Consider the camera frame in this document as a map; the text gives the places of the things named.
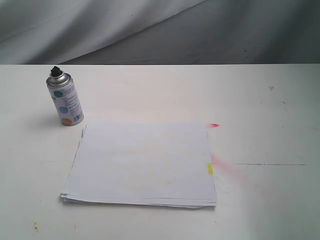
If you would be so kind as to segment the white paper stack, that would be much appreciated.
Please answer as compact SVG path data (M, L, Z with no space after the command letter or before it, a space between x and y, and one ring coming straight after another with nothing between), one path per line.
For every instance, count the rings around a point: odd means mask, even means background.
M89 122L60 196L64 202L214 207L207 126Z

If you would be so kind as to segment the grey backdrop cloth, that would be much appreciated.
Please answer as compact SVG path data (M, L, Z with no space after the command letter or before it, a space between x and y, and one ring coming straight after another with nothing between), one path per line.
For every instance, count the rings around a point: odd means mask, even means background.
M3 0L2 64L311 64L317 0Z

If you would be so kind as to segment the white spray paint can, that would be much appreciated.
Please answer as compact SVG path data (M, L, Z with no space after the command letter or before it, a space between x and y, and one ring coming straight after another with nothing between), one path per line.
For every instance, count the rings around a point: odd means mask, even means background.
M84 113L71 75L54 66L46 85L62 124L79 124L84 119Z

